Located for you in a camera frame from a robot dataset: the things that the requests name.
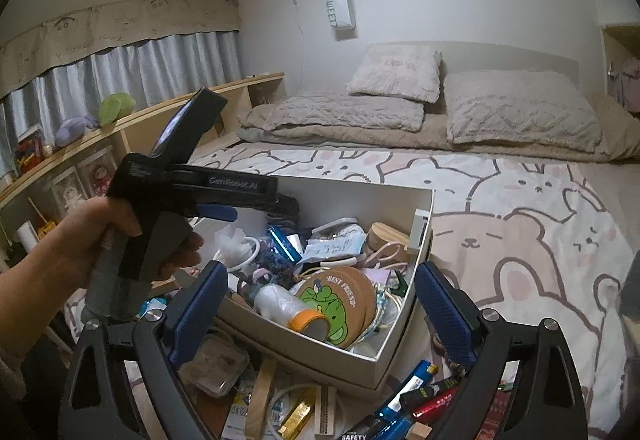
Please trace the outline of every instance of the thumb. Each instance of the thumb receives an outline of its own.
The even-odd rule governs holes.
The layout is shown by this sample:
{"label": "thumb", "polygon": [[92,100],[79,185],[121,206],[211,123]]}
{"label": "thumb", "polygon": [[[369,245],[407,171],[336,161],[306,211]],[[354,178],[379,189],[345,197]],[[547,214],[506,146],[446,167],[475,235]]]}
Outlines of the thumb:
{"label": "thumb", "polygon": [[95,218],[105,226],[114,226],[127,236],[142,234],[142,228],[131,204],[122,198],[108,196],[92,198],[95,202]]}

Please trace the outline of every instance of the cardboard box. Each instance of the cardboard box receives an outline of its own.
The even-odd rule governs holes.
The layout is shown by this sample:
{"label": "cardboard box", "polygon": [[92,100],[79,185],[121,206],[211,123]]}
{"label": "cardboard box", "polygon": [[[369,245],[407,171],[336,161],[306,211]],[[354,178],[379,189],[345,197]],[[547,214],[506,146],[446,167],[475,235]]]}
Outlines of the cardboard box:
{"label": "cardboard box", "polygon": [[[433,210],[433,190],[318,178],[278,177],[278,191],[300,204],[300,224],[316,227],[345,216],[355,216],[365,231],[384,222],[411,233],[416,210]],[[388,331],[375,359],[352,354],[332,344],[320,343],[268,321],[225,298],[216,323],[255,348],[271,354],[323,384],[331,384],[363,398],[376,398],[384,387],[389,367],[414,308],[415,265],[428,255],[431,219],[428,218],[418,256],[406,273],[409,289],[395,324]]]}

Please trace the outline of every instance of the gray curtain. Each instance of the gray curtain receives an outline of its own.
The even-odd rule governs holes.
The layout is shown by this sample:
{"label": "gray curtain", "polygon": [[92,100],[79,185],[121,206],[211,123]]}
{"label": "gray curtain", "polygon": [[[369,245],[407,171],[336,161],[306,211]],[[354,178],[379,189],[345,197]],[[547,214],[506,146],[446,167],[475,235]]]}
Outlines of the gray curtain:
{"label": "gray curtain", "polygon": [[109,94],[127,92],[136,110],[203,86],[242,78],[238,32],[200,32],[107,49],[52,68],[0,102],[0,175],[15,169],[17,137],[39,123],[47,143],[65,120],[96,116]]}

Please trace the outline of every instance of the cartoon print bedding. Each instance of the cartoon print bedding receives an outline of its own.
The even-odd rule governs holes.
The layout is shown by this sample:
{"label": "cartoon print bedding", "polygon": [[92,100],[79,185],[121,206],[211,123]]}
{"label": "cartoon print bedding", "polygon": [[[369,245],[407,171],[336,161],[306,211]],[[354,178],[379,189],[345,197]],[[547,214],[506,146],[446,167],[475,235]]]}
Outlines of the cartoon print bedding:
{"label": "cartoon print bedding", "polygon": [[[604,438],[620,416],[630,347],[615,303],[632,251],[576,165],[260,144],[220,150],[196,164],[435,189],[435,263],[480,308],[514,322],[537,325],[551,316],[560,323],[590,436]],[[422,319],[406,333],[392,375],[402,380],[421,357],[442,367]]]}

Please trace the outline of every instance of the green cartoon character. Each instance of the green cartoon character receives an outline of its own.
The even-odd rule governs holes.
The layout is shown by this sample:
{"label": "green cartoon character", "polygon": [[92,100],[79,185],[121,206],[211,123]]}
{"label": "green cartoon character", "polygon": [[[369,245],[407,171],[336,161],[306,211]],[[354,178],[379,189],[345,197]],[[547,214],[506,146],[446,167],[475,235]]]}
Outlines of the green cartoon character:
{"label": "green cartoon character", "polygon": [[327,340],[331,344],[337,346],[345,340],[348,333],[347,314],[344,311],[342,301],[332,292],[330,286],[322,286],[320,281],[316,279],[313,288],[307,288],[300,295],[300,299],[309,308],[317,309],[329,319],[330,328]]}

